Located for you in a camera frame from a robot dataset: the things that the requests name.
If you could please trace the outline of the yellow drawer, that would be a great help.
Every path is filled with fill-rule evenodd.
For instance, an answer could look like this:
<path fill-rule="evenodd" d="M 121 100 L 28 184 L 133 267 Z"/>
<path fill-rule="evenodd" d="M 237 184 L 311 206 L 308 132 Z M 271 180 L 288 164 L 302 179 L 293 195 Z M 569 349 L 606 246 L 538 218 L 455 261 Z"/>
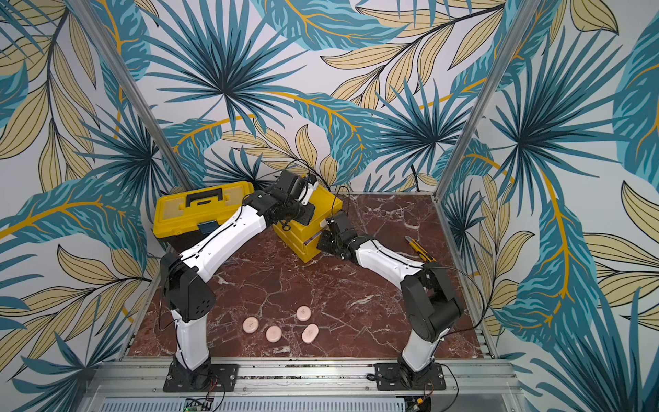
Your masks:
<path fill-rule="evenodd" d="M 308 240 L 303 242 L 303 246 L 307 248 L 316 247 L 323 233 L 327 232 L 327 228 L 321 228 L 316 234 L 312 235 Z"/>

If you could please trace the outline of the pink round earphone case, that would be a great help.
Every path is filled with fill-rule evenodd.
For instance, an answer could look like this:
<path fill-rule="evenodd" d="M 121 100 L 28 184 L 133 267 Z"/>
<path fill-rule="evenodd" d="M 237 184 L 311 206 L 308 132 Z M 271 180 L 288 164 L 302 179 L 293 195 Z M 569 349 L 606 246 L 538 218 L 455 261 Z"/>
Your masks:
<path fill-rule="evenodd" d="M 265 336 L 268 342 L 278 343 L 282 338 L 282 330 L 277 325 L 270 326 L 267 329 Z"/>
<path fill-rule="evenodd" d="M 246 334 L 255 333 L 259 329 L 259 320 L 253 316 L 246 318 L 242 324 L 242 329 Z"/>
<path fill-rule="evenodd" d="M 307 322 L 312 316 L 312 311 L 308 306 L 300 306 L 296 310 L 296 318 L 300 322 Z"/>

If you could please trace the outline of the pink oval earphone case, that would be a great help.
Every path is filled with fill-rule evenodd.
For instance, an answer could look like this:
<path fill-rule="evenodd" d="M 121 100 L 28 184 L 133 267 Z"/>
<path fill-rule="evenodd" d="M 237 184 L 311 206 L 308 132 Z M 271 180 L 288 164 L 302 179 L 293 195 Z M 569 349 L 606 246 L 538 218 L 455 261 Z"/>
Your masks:
<path fill-rule="evenodd" d="M 302 341 L 307 344 L 313 343 L 319 335 L 319 327 L 316 324 L 309 324 L 302 333 Z"/>

